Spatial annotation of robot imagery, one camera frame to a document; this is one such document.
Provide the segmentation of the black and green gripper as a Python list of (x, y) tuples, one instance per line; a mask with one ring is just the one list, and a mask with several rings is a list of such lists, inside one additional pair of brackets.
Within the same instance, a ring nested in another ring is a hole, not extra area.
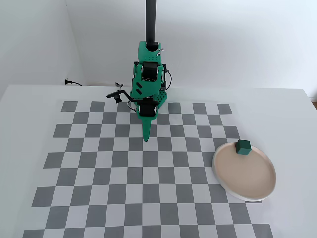
[(153, 98), (136, 100), (136, 112), (142, 121), (142, 134), (144, 142), (148, 142), (151, 131), (151, 123), (157, 116), (159, 102)]

